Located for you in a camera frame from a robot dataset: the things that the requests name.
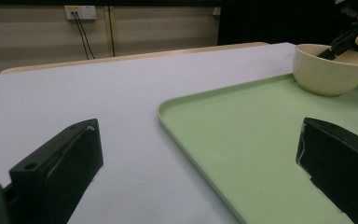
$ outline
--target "cable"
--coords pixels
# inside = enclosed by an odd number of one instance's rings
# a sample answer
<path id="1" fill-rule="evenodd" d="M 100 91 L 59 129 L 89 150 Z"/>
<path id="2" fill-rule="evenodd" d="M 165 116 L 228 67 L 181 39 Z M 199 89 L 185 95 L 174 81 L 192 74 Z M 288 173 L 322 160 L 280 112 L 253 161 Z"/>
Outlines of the cable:
<path id="1" fill-rule="evenodd" d="M 76 15 L 76 17 L 77 17 L 77 19 L 78 19 L 78 21 L 80 23 L 80 27 L 81 27 L 81 29 L 83 31 L 84 37 L 86 38 L 87 46 L 89 48 L 89 53 L 91 54 L 92 58 L 95 59 L 94 54 L 92 53 L 91 48 L 90 48 L 89 40 L 87 39 L 86 31 L 84 31 L 83 25 L 81 23 L 81 20 L 80 20 L 79 16 L 77 15 L 77 12 L 75 12 L 75 15 Z"/>
<path id="2" fill-rule="evenodd" d="M 77 21 L 77 17 L 76 17 L 76 15 L 75 15 L 75 12 L 71 12 L 71 14 L 75 17 L 77 29 L 79 30 L 79 33 L 80 33 L 80 36 L 81 36 L 81 41 L 83 42 L 83 48 L 84 48 L 84 51 L 86 52 L 86 57 L 87 57 L 87 60 L 88 60 L 88 59 L 89 59 L 89 55 L 88 55 L 87 50 L 86 50 L 86 44 L 84 43 L 83 34 L 82 34 L 81 31 L 80 31 L 80 26 L 79 26 L 79 23 L 78 23 L 78 21 Z"/>
<path id="3" fill-rule="evenodd" d="M 113 29 L 112 29 L 112 24 L 111 24 L 111 21 L 112 21 L 112 18 L 111 18 L 111 13 L 110 12 L 110 7 L 107 8 L 107 11 L 108 11 L 108 15 L 109 15 L 109 31 L 110 31 L 110 38 L 111 38 L 111 43 L 112 43 L 112 53 L 113 53 L 113 57 L 116 57 L 116 54 L 115 54 L 115 43 L 113 41 Z"/>

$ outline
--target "power socket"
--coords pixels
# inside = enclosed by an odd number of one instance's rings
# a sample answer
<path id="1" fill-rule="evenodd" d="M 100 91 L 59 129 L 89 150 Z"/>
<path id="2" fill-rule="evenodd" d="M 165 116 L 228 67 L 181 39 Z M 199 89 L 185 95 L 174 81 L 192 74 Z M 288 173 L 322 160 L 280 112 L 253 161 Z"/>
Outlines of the power socket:
<path id="1" fill-rule="evenodd" d="M 97 19 L 97 13 L 95 6 L 65 6 L 66 19 L 68 21 L 74 21 L 75 17 L 72 12 L 77 13 L 77 16 L 81 20 L 95 20 Z"/>
<path id="2" fill-rule="evenodd" d="M 213 16 L 220 16 L 221 7 L 214 7 L 213 8 Z"/>

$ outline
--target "white table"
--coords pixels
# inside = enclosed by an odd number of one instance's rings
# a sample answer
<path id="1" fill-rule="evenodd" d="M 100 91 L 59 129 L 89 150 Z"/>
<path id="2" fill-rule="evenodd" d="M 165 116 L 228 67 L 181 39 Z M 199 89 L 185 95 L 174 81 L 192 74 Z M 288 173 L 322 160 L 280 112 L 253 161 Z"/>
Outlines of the white table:
<path id="1" fill-rule="evenodd" d="M 104 166 L 70 223 L 238 223 L 158 123 L 171 98 L 292 72 L 288 43 L 0 76 L 0 183 L 67 126 L 98 119 Z"/>

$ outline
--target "tray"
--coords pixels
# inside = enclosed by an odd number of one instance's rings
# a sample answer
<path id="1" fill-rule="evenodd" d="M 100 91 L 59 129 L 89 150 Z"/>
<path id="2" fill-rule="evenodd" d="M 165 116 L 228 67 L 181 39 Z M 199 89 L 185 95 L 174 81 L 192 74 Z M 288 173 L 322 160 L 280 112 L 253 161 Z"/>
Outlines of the tray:
<path id="1" fill-rule="evenodd" d="M 301 90 L 292 74 L 169 100 L 164 128 L 242 223 L 352 223 L 296 164 L 305 117 L 358 134 L 358 88 Z"/>

